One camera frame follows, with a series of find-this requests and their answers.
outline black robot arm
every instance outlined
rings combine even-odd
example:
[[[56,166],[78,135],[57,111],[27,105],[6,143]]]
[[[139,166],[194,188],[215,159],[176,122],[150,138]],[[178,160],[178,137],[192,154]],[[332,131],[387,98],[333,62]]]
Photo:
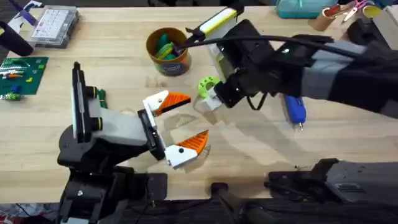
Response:
[[[274,50],[269,40],[284,41]],[[260,35],[248,20],[220,39],[187,43],[194,47],[217,43],[228,61],[226,81],[215,85],[220,101],[232,108],[261,92],[282,93],[344,103],[398,118],[398,51],[377,43],[368,46],[331,37]]]

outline clear plastic container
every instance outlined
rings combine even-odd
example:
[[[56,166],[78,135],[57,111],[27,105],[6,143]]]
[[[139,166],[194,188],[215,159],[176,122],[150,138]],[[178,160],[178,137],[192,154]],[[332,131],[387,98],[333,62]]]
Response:
[[[278,0],[276,11],[283,19],[313,19],[325,7],[334,6],[338,0]]]
[[[79,13],[74,6],[45,6],[29,42],[35,47],[64,49],[78,20]]]

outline pencil cup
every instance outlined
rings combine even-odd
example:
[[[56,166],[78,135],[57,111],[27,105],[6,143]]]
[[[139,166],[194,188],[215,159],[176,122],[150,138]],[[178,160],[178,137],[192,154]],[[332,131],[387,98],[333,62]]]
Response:
[[[324,8],[321,13],[319,13],[318,17],[311,21],[310,25],[317,31],[325,31],[330,24],[336,19],[335,16],[326,16],[325,11],[329,10],[329,8]]]
[[[188,53],[188,49],[184,49],[180,52],[180,55],[171,60],[158,59],[155,57],[157,53],[157,42],[163,34],[167,34],[170,41],[175,45],[182,45],[187,40],[185,34],[175,28],[166,27],[155,30],[148,36],[146,43],[149,57],[155,63],[155,67],[160,73],[167,76],[182,75],[188,71],[191,66],[191,56]]]

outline wooden tabletop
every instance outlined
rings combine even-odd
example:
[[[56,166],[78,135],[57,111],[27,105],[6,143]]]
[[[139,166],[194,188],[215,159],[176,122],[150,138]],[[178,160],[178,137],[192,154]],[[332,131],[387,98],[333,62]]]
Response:
[[[145,49],[147,36],[161,27],[196,27],[220,11],[196,8],[81,8],[81,21],[67,49],[36,49],[50,57],[36,95],[21,102],[0,102],[0,203],[58,202],[69,171],[57,164],[58,140],[72,122],[70,87],[74,61],[81,63],[89,85],[107,92],[112,110],[136,114],[142,99],[162,90],[196,98],[202,77],[217,75],[207,49],[190,49],[193,63],[184,75],[169,78],[153,66]],[[247,7],[249,19],[262,34],[325,34],[340,39],[349,23],[338,18],[325,32],[306,19],[279,19],[274,7]],[[27,25],[21,31],[28,36]],[[226,182],[242,197],[269,197],[267,173],[311,169],[322,158],[353,162],[398,161],[398,122],[350,106],[304,99],[307,122],[294,131],[281,98],[268,97],[261,111],[242,100],[233,109],[203,115],[195,102],[157,118],[166,144],[205,129],[208,147],[194,162],[173,170],[148,152],[124,162],[138,172],[166,172],[168,199],[208,198],[212,182]]]

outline wire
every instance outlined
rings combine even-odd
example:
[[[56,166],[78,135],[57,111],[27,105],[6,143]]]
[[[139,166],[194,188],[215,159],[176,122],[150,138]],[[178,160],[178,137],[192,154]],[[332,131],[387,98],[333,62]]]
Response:
[[[179,49],[185,49],[185,48],[190,48],[190,47],[198,47],[202,45],[208,45],[208,44],[216,44],[219,42],[229,42],[229,41],[237,41],[237,40],[270,40],[270,41],[282,41],[282,42],[290,42],[294,44],[300,44],[304,45],[306,47],[311,47],[313,49],[320,49],[324,50],[327,52],[335,53],[335,54],[340,54],[344,55],[350,58],[355,58],[359,60],[364,60],[365,62],[372,62],[375,63],[376,61],[370,58],[366,58],[361,54],[357,54],[354,52],[350,52],[348,50],[343,50],[339,49],[336,47],[332,47],[329,45],[325,44],[319,44],[317,42],[312,42],[308,40],[303,40],[303,39],[297,39],[297,38],[291,38],[291,37],[283,37],[283,36],[277,36],[277,35],[259,35],[259,36],[241,36],[241,37],[223,37],[223,38],[215,38],[211,40],[203,40],[200,42],[194,42],[194,43],[186,43],[181,46],[178,46]]]
[[[141,217],[142,217],[142,215],[146,212],[146,210],[148,209],[148,203],[147,203],[147,205],[144,207],[144,209],[142,209],[142,212],[139,214],[139,216],[138,216],[138,218],[137,218],[137,221],[135,222],[135,224],[138,224],[139,223],[139,220],[141,220]]]
[[[328,217],[328,218],[346,218],[346,219],[350,219],[350,220],[356,220],[356,221],[360,221],[360,222],[373,223],[373,224],[375,224],[375,223],[391,224],[389,222],[380,222],[380,221],[370,220],[367,218],[360,218],[360,217],[354,217],[354,216],[349,216],[349,215],[339,215],[339,214],[333,214],[333,213],[278,210],[278,209],[272,209],[272,208],[265,208],[265,210],[268,212],[275,212],[275,213],[294,213],[297,215],[310,215],[310,216],[319,216],[319,217]]]
[[[209,202],[211,202],[211,199],[208,199],[208,200],[205,200],[205,201],[202,201],[202,202],[198,202],[198,203],[195,203],[195,204],[193,204],[193,205],[186,206],[185,208],[181,208],[180,210],[177,210],[177,211],[172,211],[172,212],[167,211],[167,212],[159,212],[159,213],[143,213],[143,215],[152,215],[152,216],[157,216],[157,215],[174,215],[174,214],[176,214],[176,213],[180,213],[180,212],[182,212],[182,211],[185,211],[185,210],[188,210],[188,209],[190,209],[190,208],[197,207],[197,206],[200,206],[200,205],[204,205],[204,204],[209,203]],[[136,210],[136,209],[134,209],[134,208],[130,208],[130,209],[131,209],[133,212],[140,213],[140,211],[138,211],[138,210]]]
[[[29,216],[29,217],[31,217],[32,215],[30,215],[29,213],[27,213],[27,211],[24,209],[24,208],[22,208],[22,206],[21,205],[19,205],[18,203],[15,203],[27,216]]]
[[[253,103],[252,103],[252,101],[250,99],[250,96],[246,96],[246,99],[248,100],[249,106],[250,106],[250,108],[252,110],[260,110],[262,108],[262,105],[264,104],[264,101],[266,100],[266,96],[267,96],[266,94],[262,95],[262,97],[260,99],[260,102],[257,105],[257,107],[254,107],[254,105],[253,105]]]

